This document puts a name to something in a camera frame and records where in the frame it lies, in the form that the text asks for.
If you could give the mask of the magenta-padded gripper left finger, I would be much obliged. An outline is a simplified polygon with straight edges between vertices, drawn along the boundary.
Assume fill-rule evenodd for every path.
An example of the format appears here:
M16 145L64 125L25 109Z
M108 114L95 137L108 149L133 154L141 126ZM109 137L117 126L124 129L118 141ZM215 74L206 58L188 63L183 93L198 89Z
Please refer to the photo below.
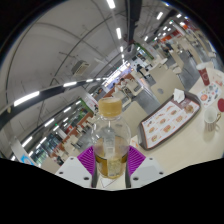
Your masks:
M96 186L96 162L91 147L77 157L70 156L58 169L56 175L84 188Z

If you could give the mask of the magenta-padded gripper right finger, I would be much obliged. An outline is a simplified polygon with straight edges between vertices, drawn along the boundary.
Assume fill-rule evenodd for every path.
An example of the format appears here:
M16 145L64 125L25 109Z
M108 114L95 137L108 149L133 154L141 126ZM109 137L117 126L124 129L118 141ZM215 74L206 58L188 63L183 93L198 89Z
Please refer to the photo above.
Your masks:
M140 188L165 176L153 157L146 157L133 146L129 147L125 184L127 188Z

